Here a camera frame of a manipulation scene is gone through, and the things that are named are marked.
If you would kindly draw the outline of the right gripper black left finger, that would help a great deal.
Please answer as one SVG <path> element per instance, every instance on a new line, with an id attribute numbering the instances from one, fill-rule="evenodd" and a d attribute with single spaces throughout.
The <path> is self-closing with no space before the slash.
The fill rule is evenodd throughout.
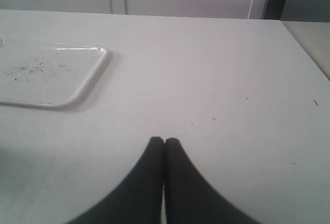
<path id="1" fill-rule="evenodd" d="M 164 141 L 150 138 L 125 179 L 102 201 L 70 223 L 160 223 Z"/>

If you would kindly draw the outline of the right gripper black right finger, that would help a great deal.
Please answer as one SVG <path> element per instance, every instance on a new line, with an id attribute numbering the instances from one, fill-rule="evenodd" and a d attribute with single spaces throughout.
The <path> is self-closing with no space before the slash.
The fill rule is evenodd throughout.
<path id="1" fill-rule="evenodd" d="M 258 223 L 203 178 L 178 139 L 166 140 L 164 162 L 167 223 Z"/>

